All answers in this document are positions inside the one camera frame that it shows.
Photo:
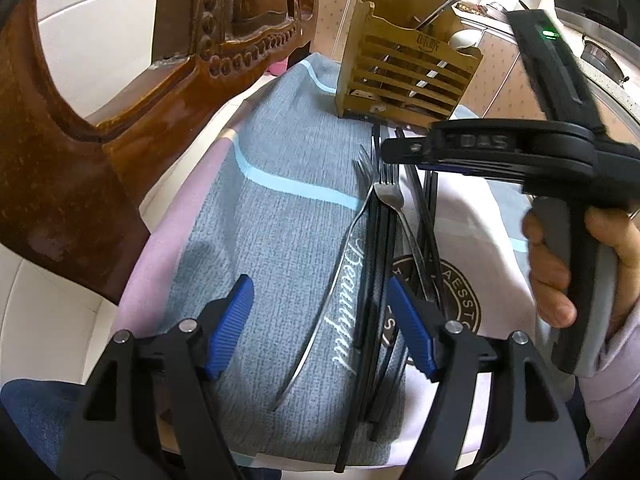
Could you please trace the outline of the white ceramic spoon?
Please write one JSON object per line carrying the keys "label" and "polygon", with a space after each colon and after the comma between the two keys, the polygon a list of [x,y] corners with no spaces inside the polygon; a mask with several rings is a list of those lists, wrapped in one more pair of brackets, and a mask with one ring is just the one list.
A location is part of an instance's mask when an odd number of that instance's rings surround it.
{"label": "white ceramic spoon", "polygon": [[[462,29],[450,37],[448,46],[460,54],[481,58],[482,54],[478,48],[481,39],[482,32],[480,30],[472,28]],[[441,60],[438,56],[433,56],[431,52],[421,51],[418,47],[407,48],[407,50],[411,51],[417,58],[437,66],[437,70],[430,70],[426,74],[425,80],[420,80],[416,83],[418,88],[425,88],[428,84],[434,84],[435,80],[439,80],[443,84],[449,84],[451,87],[463,91],[471,81],[471,78],[468,78],[467,81],[460,82],[453,80],[451,75],[444,75],[442,72],[445,70],[449,70],[452,74],[457,73],[457,67],[450,66],[446,60]]]}

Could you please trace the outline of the grey pink patterned cloth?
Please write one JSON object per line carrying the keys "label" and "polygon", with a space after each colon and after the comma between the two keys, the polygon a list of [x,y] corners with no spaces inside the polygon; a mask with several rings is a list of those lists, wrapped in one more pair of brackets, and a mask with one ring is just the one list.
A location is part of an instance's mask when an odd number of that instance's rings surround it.
{"label": "grey pink patterned cloth", "polygon": [[[112,330],[138,337],[197,318],[240,274],[255,300],[214,395],[229,448],[263,464],[333,468],[356,374],[352,345],[364,219],[347,245],[308,361],[277,411],[271,405],[302,354],[362,196],[354,165],[372,125],[338,118],[340,66],[314,53],[247,98],[186,178],[132,272]],[[449,307],[474,333],[535,336],[536,312],[494,184],[439,174],[435,234]],[[360,426],[349,466],[408,460],[437,385],[406,368],[380,440]]]}

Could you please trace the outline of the wooden utensil holder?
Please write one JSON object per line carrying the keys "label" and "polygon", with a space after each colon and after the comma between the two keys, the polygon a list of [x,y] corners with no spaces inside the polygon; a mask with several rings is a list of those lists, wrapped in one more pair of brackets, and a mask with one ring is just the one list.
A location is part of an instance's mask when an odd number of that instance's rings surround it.
{"label": "wooden utensil holder", "polygon": [[452,9],[420,27],[446,1],[356,1],[338,75],[337,114],[421,128],[449,119],[483,53],[475,41],[454,41],[469,29]]}

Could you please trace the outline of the carved wooden chair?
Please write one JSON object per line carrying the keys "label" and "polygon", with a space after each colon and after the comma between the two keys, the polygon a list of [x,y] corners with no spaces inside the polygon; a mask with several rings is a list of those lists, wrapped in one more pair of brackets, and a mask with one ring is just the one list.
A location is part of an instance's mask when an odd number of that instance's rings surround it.
{"label": "carved wooden chair", "polygon": [[1,243],[117,302],[146,194],[318,0],[1,0]]}

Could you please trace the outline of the black chopstick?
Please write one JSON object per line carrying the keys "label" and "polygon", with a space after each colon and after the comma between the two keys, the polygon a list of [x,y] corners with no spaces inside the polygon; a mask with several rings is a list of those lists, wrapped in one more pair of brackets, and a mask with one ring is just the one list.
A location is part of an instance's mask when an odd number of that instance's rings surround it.
{"label": "black chopstick", "polygon": [[438,244],[435,235],[435,221],[437,209],[438,174],[436,171],[426,170],[422,183],[421,198],[425,206],[425,248],[428,255],[428,270],[431,272],[435,294],[440,312],[446,313],[446,298],[444,291],[444,277],[442,276],[442,260],[440,260]]}
{"label": "black chopstick", "polygon": [[395,240],[395,235],[390,234],[390,222],[392,222],[393,214],[390,212],[390,208],[376,197],[375,192],[373,205],[378,216],[375,223],[375,260],[369,296],[370,318],[366,331],[369,366],[366,371],[366,388],[364,388],[364,399],[361,404],[359,426],[363,422],[372,422],[371,412],[378,400],[378,383],[380,377],[386,372],[383,325],[386,315],[386,284],[390,275],[390,262],[393,259],[392,243]]}
{"label": "black chopstick", "polygon": [[411,261],[408,266],[408,282],[410,288],[420,297],[434,300],[440,312],[446,318],[449,314],[445,296],[444,272],[442,259],[435,236],[435,206],[437,200],[437,174],[427,170],[420,174],[416,166],[405,166],[408,178],[408,188],[413,199],[413,206],[418,216],[418,242],[425,263],[427,273],[427,292],[424,292],[418,277],[416,263]]}
{"label": "black chopstick", "polygon": [[364,227],[366,230],[364,234],[364,248],[362,257],[362,271],[360,275],[360,284],[358,292],[357,302],[357,317],[356,325],[354,329],[354,349],[357,352],[356,355],[356,376],[354,382],[354,388],[352,388],[352,398],[349,403],[349,410],[347,414],[346,424],[343,432],[343,437],[340,444],[340,449],[337,453],[337,459],[335,461],[333,471],[337,474],[342,474],[347,466],[350,451],[352,450],[352,444],[356,436],[356,432],[359,426],[361,404],[364,399],[364,388],[366,388],[366,371],[368,370],[368,350],[366,343],[366,331],[370,318],[370,289],[372,272],[375,260],[375,239],[376,239],[376,217],[378,214],[375,212],[374,202],[374,180],[376,170],[378,170],[378,163],[376,162],[376,136],[380,133],[380,126],[374,124],[371,131],[370,148],[362,148],[358,155],[358,169],[361,171],[364,182],[368,185],[367,198],[364,201],[364,212],[367,215],[366,224]]}

